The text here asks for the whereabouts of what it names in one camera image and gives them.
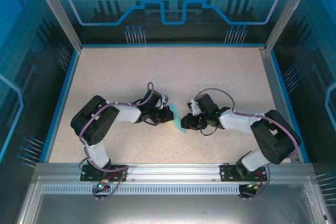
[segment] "black mounting bracket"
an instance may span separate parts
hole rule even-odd
[[[108,169],[119,169],[123,168],[125,165],[111,165]],[[109,178],[110,182],[118,182],[125,171],[122,170],[120,172],[116,172],[111,178]],[[97,173],[97,169],[95,169],[92,165],[83,165],[82,172],[80,174],[80,181],[90,181],[90,182],[99,182],[103,179],[109,177],[113,173]],[[122,181],[126,181],[127,175],[124,176]]]
[[[219,166],[219,174],[221,175],[222,182],[259,182],[260,176],[257,172],[261,172],[263,177],[263,182],[267,181],[266,169],[264,167],[256,169],[254,172],[250,173],[245,179],[237,172],[237,165],[224,164]]]

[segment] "speckled tabletop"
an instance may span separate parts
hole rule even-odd
[[[180,118],[189,112],[186,103],[209,87],[230,93],[237,111],[275,108],[258,48],[84,48],[50,162],[77,163],[85,157],[70,121],[94,95],[135,101],[143,98],[149,81],[176,104]],[[209,94],[219,107],[232,106],[222,93]],[[244,132],[217,130],[205,137],[199,131],[184,134],[172,122],[156,127],[115,122],[104,142],[113,163],[230,163],[257,147]]]

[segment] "teal fabric piece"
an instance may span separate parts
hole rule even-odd
[[[176,104],[170,103],[165,106],[169,106],[169,109],[174,113],[174,120],[172,122],[175,124],[175,126],[183,133],[186,133],[186,130],[181,127],[181,120],[180,117],[178,116]]]

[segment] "vented metal strip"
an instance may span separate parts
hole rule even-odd
[[[90,195],[94,185],[44,185],[42,194]],[[120,185],[116,195],[238,195],[239,185]]]

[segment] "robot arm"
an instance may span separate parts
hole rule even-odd
[[[201,130],[210,125],[218,129],[233,129],[254,135],[259,148],[247,153],[236,163],[237,172],[243,179],[264,165],[280,164],[295,150],[293,141],[283,130],[257,115],[276,121],[293,135],[298,145],[301,143],[295,131],[275,110],[251,117],[234,112],[228,107],[219,109],[208,94],[199,96],[187,105],[192,113],[182,118],[182,128]]]
[[[148,91],[143,99],[136,102],[142,103],[151,94]],[[150,100],[141,106],[113,105],[105,109],[88,126],[83,133],[83,139],[92,161],[100,168],[109,169],[110,159],[106,154],[103,139],[106,136],[113,122],[125,121],[131,123],[147,122],[151,120],[152,125],[165,123],[174,119],[174,113],[169,106],[164,106],[168,97],[161,96],[157,91],[153,91]],[[104,105],[110,102],[97,95],[93,97],[72,119],[70,125],[76,135],[79,136],[83,127],[88,123],[92,116]]]

